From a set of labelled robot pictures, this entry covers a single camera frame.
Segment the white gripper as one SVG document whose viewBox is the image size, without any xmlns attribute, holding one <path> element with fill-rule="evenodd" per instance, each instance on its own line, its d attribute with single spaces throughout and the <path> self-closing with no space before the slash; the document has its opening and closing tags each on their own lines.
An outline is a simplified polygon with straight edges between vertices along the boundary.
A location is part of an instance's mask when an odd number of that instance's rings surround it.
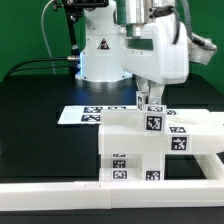
<svg viewBox="0 0 224 224">
<path fill-rule="evenodd" d="M 183 83 L 189 74 L 188 40 L 183 23 L 176 44 L 174 36 L 174 16 L 144 24 L 139 37 L 128 37 L 125 31 L 119 33 L 122 67 L 137 75 L 138 90 L 149 91 L 149 103 L 153 105 L 161 104 L 164 85 Z"/>
</svg>

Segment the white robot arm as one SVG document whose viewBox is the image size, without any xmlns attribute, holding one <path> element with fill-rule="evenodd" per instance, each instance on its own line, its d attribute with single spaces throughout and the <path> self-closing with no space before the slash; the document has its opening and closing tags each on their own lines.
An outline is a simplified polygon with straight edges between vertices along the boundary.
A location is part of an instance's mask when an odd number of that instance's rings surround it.
<svg viewBox="0 0 224 224">
<path fill-rule="evenodd" d="M 187 0 L 109 0 L 85 10 L 85 28 L 80 80 L 111 86 L 135 77 L 149 104 L 185 82 L 191 62 L 206 65 L 217 52 L 192 32 Z"/>
</svg>

